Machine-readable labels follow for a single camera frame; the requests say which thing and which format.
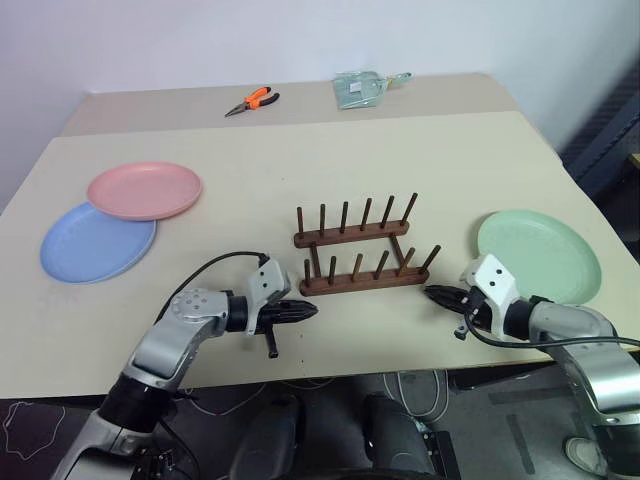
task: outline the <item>orange pliers handle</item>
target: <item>orange pliers handle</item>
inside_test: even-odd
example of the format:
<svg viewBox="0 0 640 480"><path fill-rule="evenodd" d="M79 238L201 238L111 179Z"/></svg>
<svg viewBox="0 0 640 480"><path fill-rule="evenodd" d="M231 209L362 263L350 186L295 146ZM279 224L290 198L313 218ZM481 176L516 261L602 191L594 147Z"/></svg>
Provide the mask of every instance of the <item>orange pliers handle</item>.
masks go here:
<svg viewBox="0 0 640 480"><path fill-rule="evenodd" d="M248 97L244 97L244 101L248 105L251 110L255 110L256 108L264 107L265 105L270 105L275 102L278 98L280 98L279 93L274 93L269 98L260 99L264 97L269 92L271 92L271 87L262 87L253 92Z"/></svg>

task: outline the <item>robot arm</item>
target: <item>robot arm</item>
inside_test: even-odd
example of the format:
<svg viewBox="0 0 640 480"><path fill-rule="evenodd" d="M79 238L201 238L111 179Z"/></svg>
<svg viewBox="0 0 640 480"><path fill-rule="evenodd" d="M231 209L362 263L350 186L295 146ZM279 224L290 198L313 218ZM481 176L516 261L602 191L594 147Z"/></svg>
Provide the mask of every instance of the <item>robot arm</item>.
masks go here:
<svg viewBox="0 0 640 480"><path fill-rule="evenodd" d="M462 274L469 290L429 286L427 295L465 315L455 334L464 339L475 327L500 341L494 346L538 347L564 369L582 414L591 423L609 468L640 476L640 366L614 342L574 343L573 339L616 337L603 315L583 306L559 305L547 299L521 298L513 275L493 255L474 260ZM525 342L505 342L508 337ZM567 341L553 345L554 341Z"/></svg>
<svg viewBox="0 0 640 480"><path fill-rule="evenodd" d="M281 315L275 302L289 292L290 284L274 259L250 276L246 290L246 297L200 288L175 295L162 319L136 347L102 406L87 419L52 480L131 478L132 463L131 469L122 465L110 469L121 462L105 461L95 452L130 457L150 444L153 430L204 340L225 331L264 333L273 358L277 356L273 323L300 321L317 312L308 302L283 301L286 315ZM107 470L112 476L104 476Z"/></svg>

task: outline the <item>beige table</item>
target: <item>beige table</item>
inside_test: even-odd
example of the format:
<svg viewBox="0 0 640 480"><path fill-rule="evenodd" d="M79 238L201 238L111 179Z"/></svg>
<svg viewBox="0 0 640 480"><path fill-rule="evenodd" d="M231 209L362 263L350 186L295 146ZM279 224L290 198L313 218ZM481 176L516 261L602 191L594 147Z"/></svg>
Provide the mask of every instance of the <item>beige table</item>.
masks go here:
<svg viewBox="0 0 640 480"><path fill-rule="evenodd" d="M311 223L325 202L328 226L335 226L344 200L349 220L357 222L366 197L374 198L370 218L379 218L395 194L395 217L414 191L420 197L400 243L416 247L416 264L434 244L443 246L431 282L457 280L476 254L475 232L487 214L539 210L572 226L596 252L603 283L589 305L621 335L640 337L638 265L488 77L416 79L390 92L379 108L351 112L334 109L327 84L283 85L275 88L282 100L270 108L221 120L249 89L90 97L65 136L50 143L0 217L0 397L104 393L167 295L209 258L267 251L296 284L307 255L291 241L296 206ZM141 160L192 168L204 180L202 197L160 222L153 246L126 273L84 286L49 278L38 259L49 227L85 201L97 174ZM365 254L363 269L372 269L384 248L383 240L357 249L323 247L321 261L326 269L329 256L337 255L338 272L348 271L358 250ZM194 285L239 293L254 267L253 260L227 260ZM280 358L267 359L262 337L225 335L203 344L185 386L546 358L456 340L457 316L428 301L418 286L312 300L320 309L316 317L277 327Z"/></svg>

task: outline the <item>green plate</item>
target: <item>green plate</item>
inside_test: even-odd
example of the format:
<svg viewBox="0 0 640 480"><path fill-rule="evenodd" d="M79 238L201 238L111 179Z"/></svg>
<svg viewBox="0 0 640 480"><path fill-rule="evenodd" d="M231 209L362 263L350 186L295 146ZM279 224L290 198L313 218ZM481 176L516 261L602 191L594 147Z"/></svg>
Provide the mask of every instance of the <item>green plate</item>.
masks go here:
<svg viewBox="0 0 640 480"><path fill-rule="evenodd" d="M516 278L523 297L586 303L600 289L602 273L593 250L575 231L532 210L505 210L478 232L480 254L493 253Z"/></svg>

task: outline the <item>white wall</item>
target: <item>white wall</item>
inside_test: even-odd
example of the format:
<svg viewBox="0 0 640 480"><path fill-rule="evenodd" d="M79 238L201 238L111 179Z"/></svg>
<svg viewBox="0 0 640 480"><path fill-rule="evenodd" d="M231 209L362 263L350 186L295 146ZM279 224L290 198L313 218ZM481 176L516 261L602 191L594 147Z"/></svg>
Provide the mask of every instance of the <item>white wall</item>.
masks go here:
<svg viewBox="0 0 640 480"><path fill-rule="evenodd" d="M559 149L639 23L638 0L0 0L0 209L84 92L482 71Z"/></svg>

